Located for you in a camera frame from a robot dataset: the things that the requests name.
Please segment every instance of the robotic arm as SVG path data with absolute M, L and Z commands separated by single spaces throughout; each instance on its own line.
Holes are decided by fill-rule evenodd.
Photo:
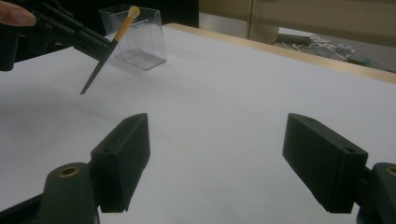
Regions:
M 20 35 L 29 39 L 29 50 L 40 55 L 46 53 L 48 46 L 60 43 L 101 61 L 114 49 L 109 40 L 73 19 L 73 13 L 56 0 L 6 1 L 26 8 L 37 21 L 33 27 L 0 24 L 0 71 L 13 69 Z

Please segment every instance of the clear plastic box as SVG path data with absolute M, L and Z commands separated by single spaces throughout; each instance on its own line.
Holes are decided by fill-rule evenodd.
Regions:
M 120 5 L 99 10 L 108 39 L 112 40 L 121 28 L 130 7 Z M 139 9 L 140 15 L 114 49 L 113 55 L 140 68 L 150 69 L 166 62 L 161 13 L 156 9 Z

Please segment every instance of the black tool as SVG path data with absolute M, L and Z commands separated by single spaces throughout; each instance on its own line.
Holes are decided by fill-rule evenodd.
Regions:
M 92 152 L 49 173 L 43 194 L 0 212 L 2 224 L 99 223 L 103 213 L 121 213 L 149 162 L 147 114 L 123 120 Z
M 396 164 L 365 167 L 368 153 L 322 123 L 289 114 L 283 156 L 330 213 L 350 213 L 359 224 L 393 224 L 396 220 Z
M 14 67 L 20 35 L 29 39 L 29 50 L 45 54 L 48 46 L 57 43 L 74 47 L 99 61 L 103 66 L 117 44 L 88 29 L 73 18 L 56 0 L 6 0 L 32 12 L 36 17 L 33 27 L 14 27 L 0 24 L 0 71 Z M 93 71 L 98 73 L 101 66 Z

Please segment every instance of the white table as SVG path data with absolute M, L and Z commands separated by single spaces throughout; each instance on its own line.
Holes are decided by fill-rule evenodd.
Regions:
M 316 202 L 283 159 L 288 113 L 318 119 L 396 162 L 396 86 L 164 27 L 148 71 L 65 49 L 0 75 L 0 210 L 42 192 L 47 173 L 148 113 L 151 158 L 127 213 L 102 223 L 356 223 Z

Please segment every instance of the person's hand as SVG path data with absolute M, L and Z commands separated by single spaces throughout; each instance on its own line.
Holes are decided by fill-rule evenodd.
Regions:
M 33 26 L 35 15 L 23 7 L 0 1 L 0 23 L 11 26 Z

